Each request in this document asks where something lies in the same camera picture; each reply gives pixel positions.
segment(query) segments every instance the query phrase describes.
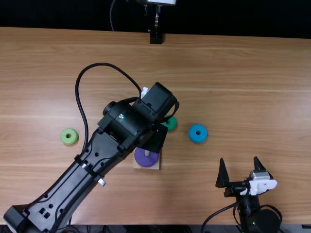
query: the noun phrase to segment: black background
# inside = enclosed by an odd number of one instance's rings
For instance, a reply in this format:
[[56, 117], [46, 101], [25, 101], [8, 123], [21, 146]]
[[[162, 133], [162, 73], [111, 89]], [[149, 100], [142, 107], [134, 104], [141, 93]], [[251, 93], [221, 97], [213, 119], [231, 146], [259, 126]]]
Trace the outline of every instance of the black background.
[[[111, 2], [0, 0], [0, 26], [109, 31]], [[112, 18], [127, 32], [146, 32], [154, 20], [135, 0], [116, 0]], [[162, 7], [161, 20], [166, 33], [311, 38], [311, 1], [177, 0]]]

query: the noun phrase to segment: wooden base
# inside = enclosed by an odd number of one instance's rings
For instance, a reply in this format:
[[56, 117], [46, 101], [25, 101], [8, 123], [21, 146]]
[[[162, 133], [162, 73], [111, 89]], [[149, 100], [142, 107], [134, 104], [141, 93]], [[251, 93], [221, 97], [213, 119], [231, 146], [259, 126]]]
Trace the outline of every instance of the wooden base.
[[157, 160], [157, 162], [154, 165], [152, 165], [150, 167], [144, 167], [144, 166], [139, 165], [135, 160], [135, 156], [133, 156], [133, 168], [134, 169], [160, 170], [160, 159], [161, 159], [161, 153], [160, 153], [159, 159]]

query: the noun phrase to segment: foam ring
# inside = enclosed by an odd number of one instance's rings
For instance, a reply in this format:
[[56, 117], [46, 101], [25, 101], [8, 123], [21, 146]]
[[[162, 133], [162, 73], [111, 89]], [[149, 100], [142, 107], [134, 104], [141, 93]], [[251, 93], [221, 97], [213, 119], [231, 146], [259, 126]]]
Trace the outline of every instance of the foam ring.
[[73, 129], [65, 129], [60, 134], [60, 139], [66, 146], [75, 144], [78, 141], [78, 138], [78, 133]]
[[170, 132], [170, 131], [173, 131], [173, 130], [176, 128], [176, 126], [177, 126], [177, 120], [176, 120], [176, 118], [173, 116], [173, 117], [171, 117], [171, 119], [169, 119], [168, 121], [163, 122], [162, 125], [166, 126], [166, 127], [168, 128], [168, 131]]
[[202, 143], [207, 139], [208, 132], [203, 125], [192, 125], [189, 129], [188, 136], [194, 143]]

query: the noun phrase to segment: purple ring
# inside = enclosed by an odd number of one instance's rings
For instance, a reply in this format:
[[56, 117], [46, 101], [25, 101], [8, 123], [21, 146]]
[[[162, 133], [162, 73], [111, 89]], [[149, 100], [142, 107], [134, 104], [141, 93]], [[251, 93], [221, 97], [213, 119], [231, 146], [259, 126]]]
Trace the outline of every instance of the purple ring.
[[143, 167], [151, 167], [158, 161], [160, 157], [159, 153], [150, 152], [149, 156], [145, 156], [145, 150], [142, 148], [136, 148], [134, 158], [136, 162]]

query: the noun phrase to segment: blue ring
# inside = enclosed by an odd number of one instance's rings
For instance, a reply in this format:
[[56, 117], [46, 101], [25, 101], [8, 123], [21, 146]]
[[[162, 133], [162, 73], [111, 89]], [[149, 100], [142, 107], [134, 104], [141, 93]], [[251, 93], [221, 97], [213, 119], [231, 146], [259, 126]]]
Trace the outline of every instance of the blue ring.
[[192, 142], [201, 143], [207, 139], [207, 129], [203, 125], [192, 125], [188, 136]]

